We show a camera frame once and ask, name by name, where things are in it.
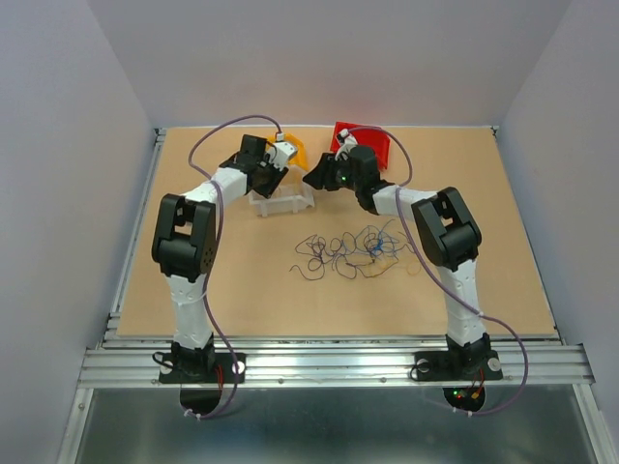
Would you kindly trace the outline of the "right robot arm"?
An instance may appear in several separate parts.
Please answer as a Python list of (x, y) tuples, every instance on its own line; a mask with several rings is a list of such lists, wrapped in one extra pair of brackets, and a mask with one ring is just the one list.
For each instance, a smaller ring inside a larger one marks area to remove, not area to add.
[(434, 265), (433, 280), (446, 294), (447, 348), (414, 353), (412, 378), (420, 382), (455, 382), (503, 378), (498, 354), (491, 347), (478, 309), (476, 259), (481, 231), (456, 188), (421, 191), (401, 188), (381, 178), (376, 156), (357, 145), (345, 155), (324, 154), (304, 178), (317, 190), (350, 189), (365, 211), (412, 220), (419, 246), (413, 246), (425, 268)]

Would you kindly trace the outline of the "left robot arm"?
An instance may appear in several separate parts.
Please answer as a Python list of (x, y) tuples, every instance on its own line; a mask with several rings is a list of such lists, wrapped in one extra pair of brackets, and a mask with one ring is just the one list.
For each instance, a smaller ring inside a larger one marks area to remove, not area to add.
[(163, 384), (200, 384), (241, 369), (218, 366), (206, 287), (215, 264), (224, 208), (256, 192), (270, 197), (288, 172), (299, 146), (276, 135), (273, 142), (245, 134), (239, 150), (220, 164), (198, 187), (167, 194), (160, 203), (152, 243), (152, 258), (170, 289), (176, 332), (170, 351), (153, 360)]

